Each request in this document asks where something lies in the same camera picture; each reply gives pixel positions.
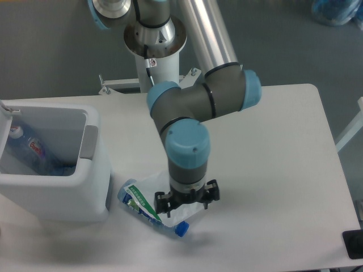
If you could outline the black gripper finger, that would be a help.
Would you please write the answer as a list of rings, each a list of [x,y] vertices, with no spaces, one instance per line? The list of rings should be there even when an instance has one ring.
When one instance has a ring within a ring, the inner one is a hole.
[[[154,194],[154,207],[155,207],[155,212],[157,214],[166,214],[168,218],[171,217],[170,214],[170,198],[171,198],[171,194],[167,193],[165,194],[164,192],[155,192]]]
[[[217,180],[208,181],[204,186],[204,195],[202,197],[204,209],[208,209],[208,206],[213,201],[220,200],[220,190]]]

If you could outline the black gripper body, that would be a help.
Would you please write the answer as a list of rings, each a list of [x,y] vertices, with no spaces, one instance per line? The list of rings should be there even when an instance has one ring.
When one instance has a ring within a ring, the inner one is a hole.
[[[205,204],[205,183],[195,188],[187,188],[184,192],[177,190],[176,187],[170,185],[171,197],[168,199],[167,208],[176,210],[181,205],[191,205],[194,203]]]

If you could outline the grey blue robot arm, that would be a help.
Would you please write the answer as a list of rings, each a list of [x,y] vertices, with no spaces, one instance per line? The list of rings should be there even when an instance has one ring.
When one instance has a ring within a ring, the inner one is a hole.
[[[170,191],[156,192],[157,214],[195,202],[208,206],[220,198],[216,180],[205,181],[210,154],[204,122],[255,106],[261,83],[243,70],[216,1],[180,1],[183,19],[169,1],[88,1],[94,22],[109,29],[126,20],[124,41],[138,61],[140,89],[168,158]],[[191,39],[203,81],[182,88],[179,67],[164,64]]]

